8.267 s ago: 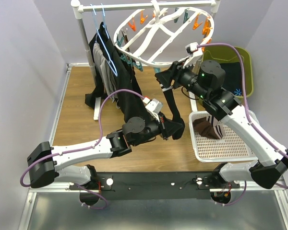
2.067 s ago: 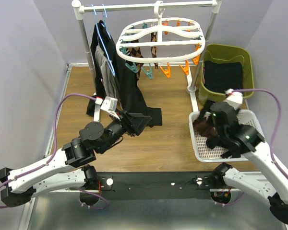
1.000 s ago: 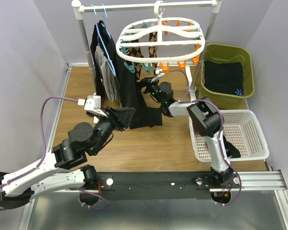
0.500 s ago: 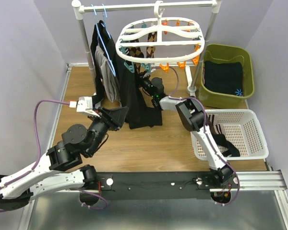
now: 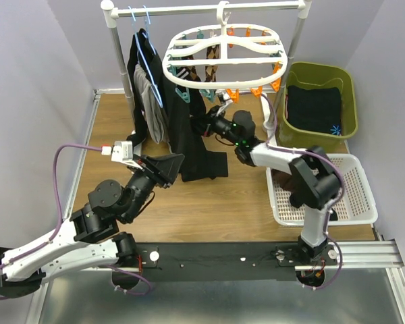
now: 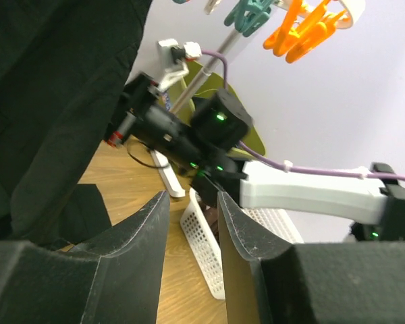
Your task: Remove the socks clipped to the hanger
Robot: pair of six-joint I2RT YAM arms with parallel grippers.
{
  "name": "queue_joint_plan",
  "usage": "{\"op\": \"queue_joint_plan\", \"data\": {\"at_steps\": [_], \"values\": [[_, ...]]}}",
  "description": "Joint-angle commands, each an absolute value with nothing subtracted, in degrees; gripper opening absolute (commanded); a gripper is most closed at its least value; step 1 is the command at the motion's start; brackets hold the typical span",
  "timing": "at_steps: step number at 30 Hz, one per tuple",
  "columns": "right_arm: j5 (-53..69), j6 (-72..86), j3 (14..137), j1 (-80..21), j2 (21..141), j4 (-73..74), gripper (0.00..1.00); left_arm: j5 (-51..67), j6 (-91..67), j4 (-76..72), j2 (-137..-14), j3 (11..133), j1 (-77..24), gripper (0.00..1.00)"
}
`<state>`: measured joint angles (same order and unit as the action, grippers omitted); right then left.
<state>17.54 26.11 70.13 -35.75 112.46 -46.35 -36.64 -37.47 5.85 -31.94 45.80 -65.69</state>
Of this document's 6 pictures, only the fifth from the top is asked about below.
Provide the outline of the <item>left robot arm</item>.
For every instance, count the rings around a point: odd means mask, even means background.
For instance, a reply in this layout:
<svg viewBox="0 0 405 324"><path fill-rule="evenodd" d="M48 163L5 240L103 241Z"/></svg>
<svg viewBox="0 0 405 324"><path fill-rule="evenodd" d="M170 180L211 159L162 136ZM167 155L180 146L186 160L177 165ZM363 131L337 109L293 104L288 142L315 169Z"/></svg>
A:
<svg viewBox="0 0 405 324"><path fill-rule="evenodd" d="M118 225L131 224L149 206L155 187L172 186L184 156L139 156L116 146L109 156L132 171L125 186L104 180L81 209L48 234L19 248L0 247L0 300L32 294L68 271L139 261L133 235L120 232Z"/></svg>

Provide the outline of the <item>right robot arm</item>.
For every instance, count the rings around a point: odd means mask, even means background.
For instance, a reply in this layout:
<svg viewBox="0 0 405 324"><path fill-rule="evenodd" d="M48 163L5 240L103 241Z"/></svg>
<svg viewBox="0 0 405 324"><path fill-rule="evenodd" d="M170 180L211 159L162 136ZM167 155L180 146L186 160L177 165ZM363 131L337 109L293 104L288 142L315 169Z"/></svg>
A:
<svg viewBox="0 0 405 324"><path fill-rule="evenodd" d="M193 117L192 126L203 136L218 135L235 146L238 160L251 167L266 167L290 176L290 204L304 207L304 223L294 256L302 264L320 259L328 244L327 228L332 206L343 194L344 182L325 151L271 146L255 135L250 112L239 110L232 120L224 118L219 106L202 117Z"/></svg>

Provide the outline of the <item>white round clip hanger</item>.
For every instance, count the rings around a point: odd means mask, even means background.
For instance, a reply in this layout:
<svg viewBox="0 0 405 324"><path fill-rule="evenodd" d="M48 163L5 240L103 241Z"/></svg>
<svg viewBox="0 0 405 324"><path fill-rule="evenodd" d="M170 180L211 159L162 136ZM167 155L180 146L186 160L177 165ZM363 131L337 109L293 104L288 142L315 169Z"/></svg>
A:
<svg viewBox="0 0 405 324"><path fill-rule="evenodd" d="M168 80L187 88L241 90L272 84L284 75L289 59L278 33L258 24L230 24L228 4L228 1L220 1L216 6L215 25L191 28L170 40L161 62ZM189 55L193 55L194 60L182 59ZM254 80L196 82L176 76L176 68L189 65L242 68L261 64L272 67L273 71Z"/></svg>

